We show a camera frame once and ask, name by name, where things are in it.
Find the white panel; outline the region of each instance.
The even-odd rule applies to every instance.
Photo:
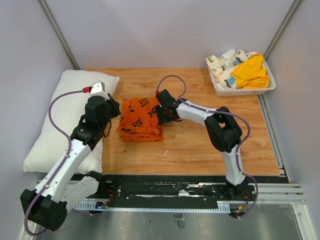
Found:
[[[293,0],[47,0],[81,68],[205,67],[267,50]]]
[[[266,96],[291,179],[302,186],[320,237],[320,1],[304,1],[271,54]]]
[[[71,67],[36,0],[0,7],[0,239],[17,239],[20,195],[37,184],[23,160],[40,134],[62,71]]]

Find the wooden surface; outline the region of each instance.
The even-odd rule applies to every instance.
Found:
[[[278,175],[275,155],[256,96],[217,97],[207,68],[90,68],[120,77],[114,99],[122,105],[123,99],[154,96],[159,81],[167,75],[178,75],[186,81],[189,101],[209,108],[225,106],[232,113],[244,117],[251,126],[251,136],[241,147],[246,173],[251,175]],[[166,79],[166,88],[177,98],[183,84],[173,77]],[[221,153],[216,150],[205,127],[189,120],[167,123],[163,126],[163,142],[129,142],[120,140],[116,132],[120,117],[112,120],[110,136],[104,139],[102,169],[112,174],[180,174],[224,175]],[[237,121],[243,136],[246,126]]]

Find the orange cloth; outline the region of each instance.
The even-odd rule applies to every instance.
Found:
[[[123,142],[163,140],[163,129],[159,125],[154,97],[134,97],[122,103],[122,115],[118,128]]]

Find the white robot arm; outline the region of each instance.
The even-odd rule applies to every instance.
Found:
[[[188,119],[206,127],[212,145],[218,149],[226,168],[226,181],[231,184],[235,194],[242,192],[247,185],[246,177],[242,174],[243,166],[240,153],[238,153],[238,165],[236,149],[240,143],[242,131],[230,115],[213,112],[228,112],[226,107],[206,108],[191,103],[186,99],[175,100],[165,89],[156,93],[160,105],[155,108],[159,124]]]
[[[76,204],[103,188],[100,185],[103,175],[90,172],[76,185],[65,190],[82,161],[102,137],[106,137],[107,124],[120,115],[119,103],[105,92],[103,82],[95,82],[91,87],[84,88],[83,92],[89,92],[91,97],[85,105],[85,114],[70,136],[69,155],[66,156],[65,150],[46,177],[32,191],[25,189],[20,196],[27,219],[51,231],[62,225]]]

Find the laundry basket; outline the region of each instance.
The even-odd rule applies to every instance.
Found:
[[[220,89],[220,88],[218,88],[215,76],[212,74],[211,69],[208,67],[211,81],[214,86],[215,95],[217,95],[218,97],[260,95],[266,91],[275,89],[276,88],[275,78],[272,75],[270,68],[269,68],[266,61],[264,61],[264,65],[266,68],[266,73],[269,76],[268,87],[266,87],[266,88],[250,88],[250,89]]]

